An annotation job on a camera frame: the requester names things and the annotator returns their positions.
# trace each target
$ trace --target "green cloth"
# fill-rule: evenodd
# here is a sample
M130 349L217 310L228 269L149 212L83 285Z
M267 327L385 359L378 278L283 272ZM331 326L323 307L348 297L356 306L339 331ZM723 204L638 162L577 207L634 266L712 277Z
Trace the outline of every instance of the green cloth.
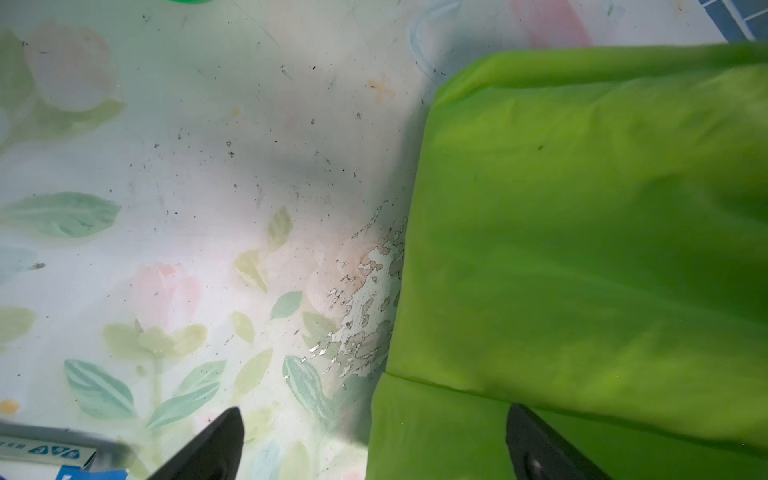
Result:
M367 478L514 478L511 402L617 480L768 478L768 45L505 52L440 89Z

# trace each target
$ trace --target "blue tile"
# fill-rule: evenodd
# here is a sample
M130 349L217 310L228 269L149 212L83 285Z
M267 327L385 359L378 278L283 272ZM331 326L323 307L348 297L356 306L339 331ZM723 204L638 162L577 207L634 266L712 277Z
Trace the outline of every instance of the blue tile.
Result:
M768 0L731 0L742 17L756 14L768 8Z
M768 40L768 13L763 13L747 21L746 26L750 28L758 40Z
M739 28L739 25L736 23L736 20L733 20L730 12L727 8L725 8L725 5L723 5L723 0L717 0L717 2L710 3L704 7L704 9L707 10L710 18L712 18L712 22L715 22L715 25L720 29L720 33L723 34L723 37L725 37L726 40L746 40L746 37L741 31L741 28Z

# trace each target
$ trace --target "white grout line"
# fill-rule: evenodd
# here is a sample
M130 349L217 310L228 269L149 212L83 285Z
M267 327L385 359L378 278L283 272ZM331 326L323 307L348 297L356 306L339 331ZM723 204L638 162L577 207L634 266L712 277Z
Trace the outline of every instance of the white grout line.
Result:
M744 34L746 39L755 41L755 35L753 35L750 28L746 26L746 22L741 18L741 15L739 15L739 11L736 10L736 6L733 5L733 2L731 0L723 0L723 5L725 5L725 8L730 13L730 16L733 17L733 20L736 21L736 25L739 25L741 33Z
M746 17L746 18L744 19L744 21L745 21L745 22L747 22L747 21L749 21L749 20L752 20L752 19L753 19L753 18L755 18L755 17L759 17L759 16L761 16L763 13L768 13L768 8L765 8L764 10L760 10L760 11L759 11L759 12L757 12L757 13L753 13L753 14L752 14L752 15L750 15L749 17Z

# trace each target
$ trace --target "yellow dot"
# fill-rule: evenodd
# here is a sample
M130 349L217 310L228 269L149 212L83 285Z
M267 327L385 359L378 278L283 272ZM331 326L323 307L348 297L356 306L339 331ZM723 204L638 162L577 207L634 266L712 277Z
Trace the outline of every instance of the yellow dot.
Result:
M0 412L5 413L6 415L13 415L18 412L19 406L18 402L14 402L13 400L3 400L0 402Z

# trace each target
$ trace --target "floral tablecloth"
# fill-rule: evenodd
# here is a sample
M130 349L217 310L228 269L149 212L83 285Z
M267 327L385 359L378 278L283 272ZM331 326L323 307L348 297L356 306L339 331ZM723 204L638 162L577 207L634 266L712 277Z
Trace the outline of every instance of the floral tablecloth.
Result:
M146 478L240 406L238 478L363 478L435 88L503 48L722 39L656 4L3 2L2 419Z

